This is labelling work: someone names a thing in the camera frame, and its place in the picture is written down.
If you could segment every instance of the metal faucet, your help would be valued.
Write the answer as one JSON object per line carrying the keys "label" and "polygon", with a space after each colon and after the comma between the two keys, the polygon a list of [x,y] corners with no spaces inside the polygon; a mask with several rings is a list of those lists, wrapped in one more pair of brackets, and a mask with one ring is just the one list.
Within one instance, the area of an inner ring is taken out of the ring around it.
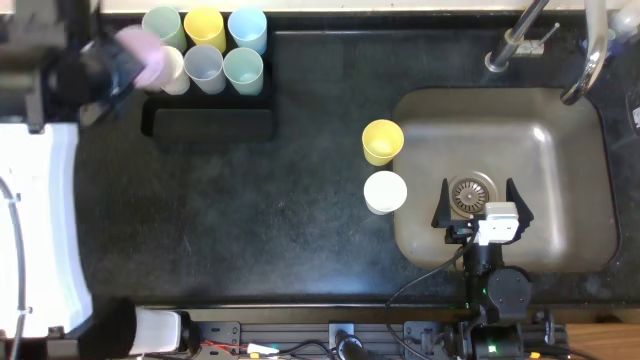
{"label": "metal faucet", "polygon": [[[516,25],[504,33],[504,37],[496,51],[485,57],[485,65],[493,72],[502,72],[509,66],[509,59],[524,43],[524,35],[531,24],[538,18],[549,0],[534,0],[522,14]],[[560,96],[565,105],[573,105],[583,97],[595,83],[609,46],[609,28],[607,24],[607,7],[605,0],[584,0],[587,18],[587,34],[589,46],[587,48],[584,71],[578,81],[566,89]]]}

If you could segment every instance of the white wall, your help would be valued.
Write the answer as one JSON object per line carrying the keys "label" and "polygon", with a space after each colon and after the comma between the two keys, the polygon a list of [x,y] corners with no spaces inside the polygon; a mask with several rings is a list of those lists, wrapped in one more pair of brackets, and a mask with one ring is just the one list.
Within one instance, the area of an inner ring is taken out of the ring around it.
{"label": "white wall", "polygon": [[[0,0],[0,12],[10,12],[14,1]],[[619,9],[630,0],[606,0]],[[180,10],[208,5],[221,11],[240,6],[257,6],[269,11],[371,11],[371,10],[522,10],[531,0],[103,0],[106,12],[144,12],[157,5]],[[583,9],[583,0],[551,0],[547,10]]]}

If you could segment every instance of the stainless steel sink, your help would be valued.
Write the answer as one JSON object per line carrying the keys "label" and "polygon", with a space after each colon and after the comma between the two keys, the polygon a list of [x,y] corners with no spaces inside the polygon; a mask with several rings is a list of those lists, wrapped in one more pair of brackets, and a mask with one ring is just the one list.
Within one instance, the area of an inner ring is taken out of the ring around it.
{"label": "stainless steel sink", "polygon": [[505,262],[530,271],[604,267],[618,239],[600,118],[585,99],[563,105],[556,89],[428,89],[406,95],[393,119],[405,134],[393,170],[409,196],[395,213],[396,242],[432,268],[453,255],[431,218],[443,178],[456,217],[505,201],[508,178],[535,220],[505,246]]}

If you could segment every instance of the countertop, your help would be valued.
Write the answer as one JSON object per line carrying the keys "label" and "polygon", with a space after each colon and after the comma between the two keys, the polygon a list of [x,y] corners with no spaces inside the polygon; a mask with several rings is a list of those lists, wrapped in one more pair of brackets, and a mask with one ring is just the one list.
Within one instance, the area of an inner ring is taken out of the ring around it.
{"label": "countertop", "polygon": [[[516,20],[271,14],[279,128],[268,143],[159,147],[140,132],[146,95],[133,94],[83,130],[77,152],[78,241],[90,290],[180,306],[381,304],[425,270],[398,250],[393,216],[366,208],[363,184],[380,169],[363,157],[362,129],[419,88],[575,81],[585,25],[574,13],[545,14],[536,24],[532,37],[562,24],[541,58],[513,60],[503,74],[486,70],[484,55]],[[532,274],[534,304],[640,302],[640,140],[631,117],[640,106],[639,66],[635,46],[608,61],[588,96],[602,115],[619,251],[596,273]],[[399,302],[459,306],[464,281],[443,272],[408,294]]]}

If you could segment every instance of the sink drain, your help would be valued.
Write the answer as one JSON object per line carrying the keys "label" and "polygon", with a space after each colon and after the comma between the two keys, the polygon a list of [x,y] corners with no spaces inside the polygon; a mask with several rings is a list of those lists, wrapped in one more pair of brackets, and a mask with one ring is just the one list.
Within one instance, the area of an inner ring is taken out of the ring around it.
{"label": "sink drain", "polygon": [[451,183],[451,207],[464,217],[477,214],[484,210],[489,201],[498,200],[493,181],[483,173],[472,171],[457,176]]}

